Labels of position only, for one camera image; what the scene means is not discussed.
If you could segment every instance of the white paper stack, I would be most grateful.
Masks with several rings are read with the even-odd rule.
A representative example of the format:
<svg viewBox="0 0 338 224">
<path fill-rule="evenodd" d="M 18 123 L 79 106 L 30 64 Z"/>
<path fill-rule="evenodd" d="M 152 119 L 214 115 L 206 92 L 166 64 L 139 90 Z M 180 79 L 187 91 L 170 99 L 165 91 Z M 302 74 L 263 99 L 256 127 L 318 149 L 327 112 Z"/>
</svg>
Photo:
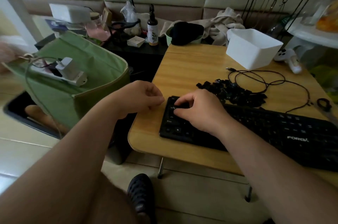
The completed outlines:
<svg viewBox="0 0 338 224">
<path fill-rule="evenodd" d="M 134 46 L 134 47 L 140 47 L 144 43 L 145 39 L 142 37 L 134 36 L 133 38 L 130 38 L 127 40 L 127 45 Z"/>
</svg>

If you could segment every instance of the wooden table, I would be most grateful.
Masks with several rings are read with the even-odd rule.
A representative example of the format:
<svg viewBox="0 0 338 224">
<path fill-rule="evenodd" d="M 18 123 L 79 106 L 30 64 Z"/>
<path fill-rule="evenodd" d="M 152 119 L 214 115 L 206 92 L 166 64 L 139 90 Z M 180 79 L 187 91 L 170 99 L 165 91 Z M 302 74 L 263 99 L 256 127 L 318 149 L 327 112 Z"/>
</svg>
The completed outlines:
<svg viewBox="0 0 338 224">
<path fill-rule="evenodd" d="M 170 45 L 157 70 L 153 83 L 161 90 L 167 99 L 170 96 L 182 96 L 197 89 L 197 83 L 214 81 L 215 79 L 227 79 L 229 71 L 227 67 L 237 70 L 244 69 L 240 64 L 226 55 L 226 47 L 213 45 Z M 285 63 L 271 62 L 269 66 L 261 70 L 273 70 L 282 73 L 287 80 L 305 86 L 312 101 L 318 98 L 328 98 L 317 81 L 304 70 L 295 75 Z M 277 74 L 262 73 L 266 82 L 280 79 Z M 253 92 L 265 88 L 262 83 L 254 81 L 243 75 L 237 77 L 238 84 Z M 306 91 L 298 85 L 284 83 L 270 86 L 266 92 L 268 98 L 262 107 L 266 110 L 285 112 L 294 107 L 299 107 L 306 102 Z M 234 159 L 229 153 L 191 145 L 179 141 L 165 139 L 159 136 L 166 103 L 147 111 L 138 113 L 132 128 L 129 131 L 129 143 L 139 152 L 151 153 L 162 157 L 174 158 L 186 162 L 203 165 L 209 168 L 225 172 L 243 175 Z M 338 107 L 332 107 L 333 113 L 338 116 Z M 291 114 L 326 119 L 314 106 L 306 106 L 292 111 Z M 330 183 L 338 187 L 338 173 L 311 169 Z"/>
</svg>

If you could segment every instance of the keyboard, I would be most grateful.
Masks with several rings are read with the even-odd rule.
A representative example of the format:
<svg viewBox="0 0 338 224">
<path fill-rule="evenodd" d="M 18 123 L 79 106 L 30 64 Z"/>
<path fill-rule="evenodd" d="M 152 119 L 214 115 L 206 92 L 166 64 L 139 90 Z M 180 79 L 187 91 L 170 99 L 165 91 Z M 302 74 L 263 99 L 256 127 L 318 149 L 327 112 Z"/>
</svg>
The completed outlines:
<svg viewBox="0 0 338 224">
<path fill-rule="evenodd" d="M 174 115 L 175 108 L 189 108 L 188 103 L 175 106 L 178 98 L 168 98 L 159 135 L 227 151 L 216 137 Z M 338 172 L 338 129 L 331 122 L 230 104 L 223 106 L 235 120 L 299 164 Z"/>
</svg>

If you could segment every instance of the green storage box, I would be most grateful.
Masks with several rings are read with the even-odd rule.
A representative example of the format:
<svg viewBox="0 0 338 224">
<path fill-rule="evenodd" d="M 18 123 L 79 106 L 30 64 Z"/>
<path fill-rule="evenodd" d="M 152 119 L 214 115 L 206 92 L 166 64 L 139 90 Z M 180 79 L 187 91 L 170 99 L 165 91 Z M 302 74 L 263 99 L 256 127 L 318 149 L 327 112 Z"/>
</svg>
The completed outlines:
<svg viewBox="0 0 338 224">
<path fill-rule="evenodd" d="M 19 76 L 34 102 L 68 128 L 72 128 L 100 99 L 130 82 L 128 64 L 123 58 L 70 31 L 48 43 L 36 55 L 71 57 L 77 68 L 87 73 L 87 83 L 77 87 L 29 71 L 28 82 L 36 100 L 25 82 L 28 61 L 18 59 L 6 64 Z"/>
</svg>

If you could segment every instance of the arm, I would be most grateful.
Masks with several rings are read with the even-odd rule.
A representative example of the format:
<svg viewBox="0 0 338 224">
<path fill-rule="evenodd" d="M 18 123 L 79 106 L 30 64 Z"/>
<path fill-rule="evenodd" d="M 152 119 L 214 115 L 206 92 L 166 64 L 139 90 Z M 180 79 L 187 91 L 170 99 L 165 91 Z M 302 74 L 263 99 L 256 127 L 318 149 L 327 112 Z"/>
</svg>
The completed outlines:
<svg viewBox="0 0 338 224">
<path fill-rule="evenodd" d="M 234 120 L 218 98 L 197 90 L 174 113 L 217 137 L 270 210 L 276 223 L 336 223 L 338 191 Z"/>
<path fill-rule="evenodd" d="M 1 195 L 0 223 L 80 223 L 116 121 L 163 101 L 159 89 L 144 81 L 102 99 Z"/>
</svg>

